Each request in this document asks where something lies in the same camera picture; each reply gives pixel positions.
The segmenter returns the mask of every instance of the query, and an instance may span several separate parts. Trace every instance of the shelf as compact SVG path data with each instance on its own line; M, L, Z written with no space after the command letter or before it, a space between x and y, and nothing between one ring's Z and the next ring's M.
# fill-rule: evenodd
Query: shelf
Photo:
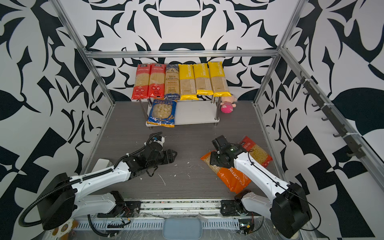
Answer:
M179 101L175 112L175 125L216 123L216 104L210 101ZM147 127L158 125L147 124Z

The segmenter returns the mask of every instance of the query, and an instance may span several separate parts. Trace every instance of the pink pig toy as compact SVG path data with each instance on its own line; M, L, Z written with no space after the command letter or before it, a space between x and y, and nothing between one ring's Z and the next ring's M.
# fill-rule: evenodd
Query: pink pig toy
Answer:
M221 97L221 111L223 113L231 113L233 111L233 108L236 107L236 104L233 103L236 100L237 98L235 98L234 96Z

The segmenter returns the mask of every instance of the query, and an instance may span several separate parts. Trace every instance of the blue pasta package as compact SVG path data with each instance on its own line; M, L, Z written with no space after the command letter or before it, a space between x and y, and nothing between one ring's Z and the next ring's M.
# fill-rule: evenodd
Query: blue pasta package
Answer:
M175 127L175 112L177 102L172 100L155 99L149 112L148 124L164 127Z

